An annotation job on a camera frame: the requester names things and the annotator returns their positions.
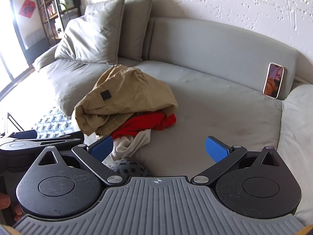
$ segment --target carpet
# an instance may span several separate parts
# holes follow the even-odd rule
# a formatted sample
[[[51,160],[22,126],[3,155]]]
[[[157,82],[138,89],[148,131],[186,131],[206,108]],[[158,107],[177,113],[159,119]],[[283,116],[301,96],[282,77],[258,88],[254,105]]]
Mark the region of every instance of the carpet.
[[[53,107],[32,129],[37,132],[37,139],[59,137],[74,132],[71,119],[64,116],[57,107]]]

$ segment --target silver screw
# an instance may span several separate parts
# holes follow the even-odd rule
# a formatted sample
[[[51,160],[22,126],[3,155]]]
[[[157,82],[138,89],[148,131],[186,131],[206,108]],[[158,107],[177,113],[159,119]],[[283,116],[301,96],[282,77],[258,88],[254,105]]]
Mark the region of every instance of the silver screw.
[[[209,179],[206,176],[196,176],[193,178],[196,183],[207,183]]]
[[[114,176],[108,177],[108,182],[110,182],[110,183],[120,183],[120,182],[122,182],[122,180],[123,180],[123,178],[121,176],[114,175]]]

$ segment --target tan jacket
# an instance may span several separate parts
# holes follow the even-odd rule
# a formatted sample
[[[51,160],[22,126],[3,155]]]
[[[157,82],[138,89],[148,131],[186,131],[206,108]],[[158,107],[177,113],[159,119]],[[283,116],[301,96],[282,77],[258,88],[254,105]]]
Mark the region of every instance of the tan jacket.
[[[162,109],[169,116],[177,108],[168,85],[138,68],[114,65],[75,106],[73,118],[83,133],[103,136],[111,134],[135,112]]]

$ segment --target phone screen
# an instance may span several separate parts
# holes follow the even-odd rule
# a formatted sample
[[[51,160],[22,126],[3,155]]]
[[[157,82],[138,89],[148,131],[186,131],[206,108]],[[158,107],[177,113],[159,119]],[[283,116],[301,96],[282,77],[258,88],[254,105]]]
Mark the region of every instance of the phone screen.
[[[281,88],[283,75],[284,67],[275,63],[270,63],[263,89],[263,94],[276,99]]]

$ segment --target red diamond-shaped sign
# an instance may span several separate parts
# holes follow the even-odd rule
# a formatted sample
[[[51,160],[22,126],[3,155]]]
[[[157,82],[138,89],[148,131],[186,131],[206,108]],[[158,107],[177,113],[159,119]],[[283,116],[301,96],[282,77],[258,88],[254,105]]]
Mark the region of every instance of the red diamond-shaped sign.
[[[35,8],[36,8],[35,2],[31,0],[25,0],[19,11],[19,15],[31,18]]]

